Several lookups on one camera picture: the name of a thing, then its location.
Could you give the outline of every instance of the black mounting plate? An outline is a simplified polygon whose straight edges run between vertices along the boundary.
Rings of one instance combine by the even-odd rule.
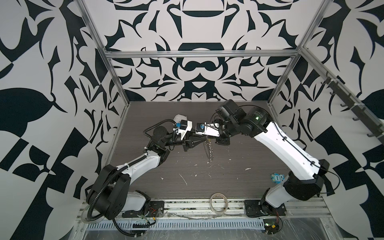
[[[260,200],[244,200],[245,214],[247,215],[247,217],[265,216],[264,213],[261,212],[259,202]],[[276,212],[279,214],[279,216],[285,216],[285,205],[282,204],[279,208],[276,209],[276,211],[272,212],[270,215],[276,216]]]
[[[160,211],[164,213],[164,201],[150,201],[149,207],[152,207],[153,209],[156,209],[157,211],[149,210],[149,215],[147,217],[156,217],[157,213]],[[125,211],[122,213],[122,217],[124,218],[131,218],[131,217],[139,217],[138,215],[142,215],[142,211]]]

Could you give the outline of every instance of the wooden tabletop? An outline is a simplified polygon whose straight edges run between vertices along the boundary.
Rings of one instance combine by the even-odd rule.
[[[253,104],[269,111],[263,101]],[[215,102],[132,102],[114,150],[111,164],[121,165],[137,158],[149,139],[143,130],[161,120],[181,114],[195,125],[209,122],[221,103]],[[247,112],[250,106],[243,109]],[[172,124],[164,126],[171,131]],[[226,197],[261,197],[275,184],[270,175],[287,175],[288,167],[267,147],[253,138],[236,135],[230,146],[213,141],[214,159],[208,163],[203,144],[187,152],[176,146],[167,160],[134,181],[129,191],[140,190],[151,198],[210,198],[216,192]]]

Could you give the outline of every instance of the perforated metal strip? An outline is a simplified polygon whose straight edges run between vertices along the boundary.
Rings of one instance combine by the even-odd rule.
[[[137,220],[118,220],[119,227],[132,230],[132,224]],[[102,220],[100,223],[89,224],[88,231],[111,230],[115,228],[112,221]],[[264,230],[262,219],[198,219],[198,220],[157,220],[155,225],[149,227],[151,230],[209,230],[209,229],[254,229]],[[148,228],[133,228],[133,230],[148,230]]]

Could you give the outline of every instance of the blue stuffed toy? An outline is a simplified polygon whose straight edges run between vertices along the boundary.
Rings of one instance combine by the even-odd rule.
[[[274,182],[276,184],[279,184],[282,181],[284,181],[284,174],[274,173],[274,174],[271,175],[271,179],[272,179],[272,182]]]

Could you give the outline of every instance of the wire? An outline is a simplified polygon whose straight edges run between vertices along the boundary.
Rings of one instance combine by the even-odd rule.
[[[129,237],[140,237],[140,236],[143,236],[143,233],[141,233],[141,235],[137,235],[137,234],[132,234],[132,233],[129,233],[129,232],[124,231],[123,229],[121,229],[121,228],[118,226],[118,224],[117,224],[115,218],[112,219],[112,222],[113,222],[113,225],[115,225],[116,229],[117,229],[120,233],[122,233],[122,234],[124,234],[124,235],[126,235],[126,236],[129,236]]]
[[[209,125],[207,125],[207,124],[204,124],[204,126],[213,128],[213,129],[215,129],[215,130],[218,130],[218,128],[217,128],[216,126],[209,126]]]
[[[329,172],[329,173],[332,173],[333,175],[337,176],[336,173],[330,172],[330,171],[328,171],[328,170],[326,170],[326,169],[324,169],[324,168],[320,168],[320,169],[325,170],[325,171],[327,171],[327,172]],[[339,177],[339,176],[337,176],[337,177],[338,177],[338,179],[339,179],[339,183],[337,184],[337,186],[336,186],[331,192],[319,192],[319,194],[329,194],[329,193],[334,193],[335,190],[340,186],[340,183],[341,183],[341,179],[340,179],[340,177]]]
[[[173,123],[174,125],[176,124],[176,122],[173,121],[172,119],[165,119],[165,120],[163,120],[163,121],[161,121],[161,122],[158,122],[158,123],[156,123],[155,125],[153,125],[153,126],[147,128],[147,129],[145,129],[145,130],[143,131],[143,134],[144,134],[145,136],[147,136],[148,138],[152,138],[152,136],[149,135],[147,132],[148,132],[149,130],[152,130],[152,129],[154,129],[154,128],[160,126],[160,125],[162,125],[162,124],[165,123],[165,122],[171,122],[171,123]]]
[[[212,123],[212,118],[214,117],[214,115],[216,114],[217,112],[215,112],[214,114],[212,114],[212,117],[211,117],[211,119],[209,119],[209,124],[211,124]]]
[[[141,228],[144,228],[144,227],[149,227],[149,226],[152,226],[156,223],[156,219],[153,218],[154,222],[153,223],[150,223],[150,224],[147,224],[147,225],[140,225],[140,224],[132,224],[132,227],[141,227]]]
[[[108,185],[115,180],[115,178],[122,172],[124,171],[125,169],[127,169],[128,166],[124,166],[122,168],[120,168],[119,170],[117,170],[115,173],[113,173],[105,182],[104,184],[101,186],[100,188],[100,191],[96,194],[96,196],[94,197],[94,199],[92,200],[91,204],[89,204],[89,208],[88,208],[88,212],[87,212],[87,221],[95,221],[99,218],[101,218],[103,215],[102,214],[98,214],[96,215],[95,217],[92,216],[92,212],[93,212],[93,209],[95,208],[95,205],[96,205],[96,202],[99,200],[100,198],[100,195],[103,193],[103,191],[108,187]]]
[[[249,105],[249,104],[247,104],[247,105],[241,105],[241,106],[239,106],[239,108],[244,107],[244,106],[254,106],[254,107],[258,107],[258,106],[256,106],[256,105]]]
[[[277,233],[278,233],[283,229],[283,220],[279,217],[279,214],[277,214],[277,219],[280,219],[280,222],[281,222],[281,227],[279,225],[279,230],[277,231]]]
[[[273,122],[273,124],[274,124],[274,126],[275,126],[277,132],[279,133],[279,135],[283,138],[283,141],[285,141],[285,140],[286,140],[286,137],[284,137],[284,136],[281,134],[281,132],[279,131],[279,128],[278,128],[277,125],[276,125],[276,123]],[[314,163],[314,161],[310,161],[310,160],[309,160],[309,159],[308,159],[308,158],[307,158],[301,151],[299,151],[299,150],[298,150],[292,143],[290,143],[289,141],[287,141],[287,143],[289,143],[293,148],[296,149],[296,151],[298,151],[301,155],[303,155],[303,157],[304,157],[305,159],[307,159],[307,161],[310,162],[311,165],[313,165],[313,166],[315,166],[315,167],[318,167],[319,169],[322,169],[322,170],[324,170],[324,171],[326,171],[326,172],[329,172],[329,173],[331,173],[331,174],[333,174],[333,175],[335,175],[335,176],[338,177],[338,179],[339,179],[339,183],[338,183],[337,186],[332,190],[332,192],[334,192],[334,191],[339,187],[339,185],[340,185],[340,183],[341,183],[341,179],[340,179],[340,177],[339,177],[336,173],[330,172],[330,171],[328,171],[327,169],[325,169],[325,168],[323,168],[323,167],[319,167],[319,166],[317,166],[317,165]],[[332,193],[332,192],[320,192],[320,193],[318,193],[318,194],[328,194],[328,193]]]

